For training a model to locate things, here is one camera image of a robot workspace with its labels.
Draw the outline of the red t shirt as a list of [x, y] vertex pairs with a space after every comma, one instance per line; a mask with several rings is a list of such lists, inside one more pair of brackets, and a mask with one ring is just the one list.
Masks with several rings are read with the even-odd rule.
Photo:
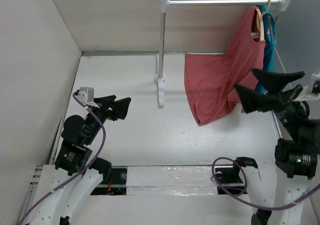
[[234, 85], [255, 89], [253, 69], [262, 69], [264, 29], [260, 9], [250, 6], [242, 16], [224, 54], [185, 54], [184, 87], [191, 113], [200, 126], [230, 114], [240, 98]]

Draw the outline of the light wooden hanger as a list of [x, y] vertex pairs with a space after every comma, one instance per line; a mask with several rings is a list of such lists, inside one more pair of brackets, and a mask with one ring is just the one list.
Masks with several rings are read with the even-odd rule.
[[258, 32], [251, 32], [251, 37], [256, 40], [259, 39], [260, 41], [265, 40], [265, 25], [264, 25], [264, 18], [266, 18], [266, 24], [268, 26], [267, 32], [269, 33], [270, 40], [274, 40], [274, 34], [273, 34], [273, 28], [271, 23], [271, 14], [269, 14], [269, 10], [271, 7], [272, 0], [268, 0], [267, 7], [263, 8], [262, 10], [260, 8], [256, 9], [256, 26], [258, 29]]

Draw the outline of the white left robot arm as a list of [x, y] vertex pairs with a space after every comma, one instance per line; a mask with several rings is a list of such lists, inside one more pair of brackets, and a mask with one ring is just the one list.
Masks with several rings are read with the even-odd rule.
[[73, 93], [75, 101], [87, 115], [68, 117], [61, 133], [62, 144], [54, 163], [50, 190], [40, 199], [32, 225], [70, 225], [86, 199], [100, 183], [112, 179], [111, 162], [92, 155], [89, 145], [99, 132], [106, 141], [104, 122], [124, 120], [131, 98], [116, 99], [115, 95], [88, 100], [84, 92]]

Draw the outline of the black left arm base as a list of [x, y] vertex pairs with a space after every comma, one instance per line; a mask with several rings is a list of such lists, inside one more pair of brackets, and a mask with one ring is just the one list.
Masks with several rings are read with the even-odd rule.
[[108, 181], [102, 181], [92, 192], [92, 196], [122, 196], [127, 194], [127, 173], [125, 166], [115, 166]]

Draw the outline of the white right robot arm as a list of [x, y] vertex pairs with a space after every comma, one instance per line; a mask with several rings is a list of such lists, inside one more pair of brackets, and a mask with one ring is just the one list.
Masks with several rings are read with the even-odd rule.
[[298, 84], [284, 90], [289, 83], [303, 78], [305, 73], [276, 73], [256, 68], [252, 69], [252, 73], [266, 93], [235, 84], [244, 111], [247, 114], [272, 111], [291, 137], [279, 138], [275, 146], [276, 189], [273, 206], [268, 206], [254, 159], [238, 157], [238, 165], [232, 167], [231, 176], [237, 182], [245, 182], [253, 207], [251, 224], [299, 225], [304, 200], [312, 195], [308, 188], [316, 174], [320, 154], [320, 121], [309, 119], [308, 105], [309, 101], [320, 98], [320, 75], [313, 74], [307, 86]]

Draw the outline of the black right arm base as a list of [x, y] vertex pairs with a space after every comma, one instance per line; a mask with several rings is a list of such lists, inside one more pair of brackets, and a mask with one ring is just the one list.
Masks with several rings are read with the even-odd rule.
[[245, 188], [244, 181], [240, 178], [239, 174], [233, 172], [231, 165], [215, 166], [213, 170], [217, 180], [228, 192], [235, 196], [242, 194], [241, 192]]

